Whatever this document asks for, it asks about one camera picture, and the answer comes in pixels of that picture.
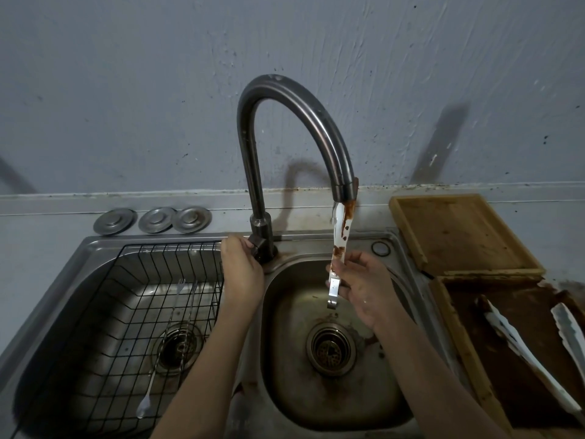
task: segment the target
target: gray wall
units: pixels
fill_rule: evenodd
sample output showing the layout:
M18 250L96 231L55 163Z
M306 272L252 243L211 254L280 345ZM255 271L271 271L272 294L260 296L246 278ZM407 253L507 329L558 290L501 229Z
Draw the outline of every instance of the gray wall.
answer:
M262 73L318 96L362 185L584 181L584 19L585 0L0 0L0 193L245 188L235 113ZM288 110L263 103L256 130L265 187L326 185Z

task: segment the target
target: person's left arm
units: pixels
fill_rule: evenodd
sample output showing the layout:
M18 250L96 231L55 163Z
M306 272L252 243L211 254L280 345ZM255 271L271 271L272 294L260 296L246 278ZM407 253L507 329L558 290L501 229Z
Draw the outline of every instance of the person's left arm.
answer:
M251 247L239 236L222 242L225 296L217 322L151 439L223 436L240 353L264 293L264 273Z

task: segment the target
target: gooseneck faucet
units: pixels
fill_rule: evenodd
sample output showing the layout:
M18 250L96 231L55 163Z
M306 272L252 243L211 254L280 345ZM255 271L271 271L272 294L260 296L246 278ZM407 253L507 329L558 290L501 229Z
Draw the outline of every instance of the gooseneck faucet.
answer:
M260 180L254 116L259 103L265 99L282 103L304 123L311 133L329 173L333 200L355 200L357 188L353 181L352 163L341 133L329 113L308 89L282 75L260 75L242 92L238 103L238 138L246 171L246 180L252 201L252 234L255 236L260 263L269 262L276 255L272 221L264 207L264 194Z

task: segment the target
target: drain strainer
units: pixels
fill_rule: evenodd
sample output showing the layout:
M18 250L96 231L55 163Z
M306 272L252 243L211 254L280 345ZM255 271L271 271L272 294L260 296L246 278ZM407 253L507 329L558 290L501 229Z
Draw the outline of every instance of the drain strainer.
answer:
M343 376L356 361L356 345L351 334L338 324L322 323L307 336L307 356L323 376Z
M152 348L152 365L156 372L167 376L188 370L203 347L201 331L192 323L178 323L168 327Z

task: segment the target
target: double bowl sink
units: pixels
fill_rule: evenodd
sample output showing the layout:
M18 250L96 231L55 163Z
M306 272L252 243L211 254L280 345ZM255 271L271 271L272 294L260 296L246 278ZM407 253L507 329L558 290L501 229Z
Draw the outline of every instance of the double bowl sink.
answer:
M84 240L0 358L0 437L148 437L221 310L223 237ZM392 352L346 300L327 309L331 233L278 235L275 244L226 434L419 436ZM348 248L388 267L408 314L454 369L426 279L397 233L354 232ZM151 409L137 419L153 372Z

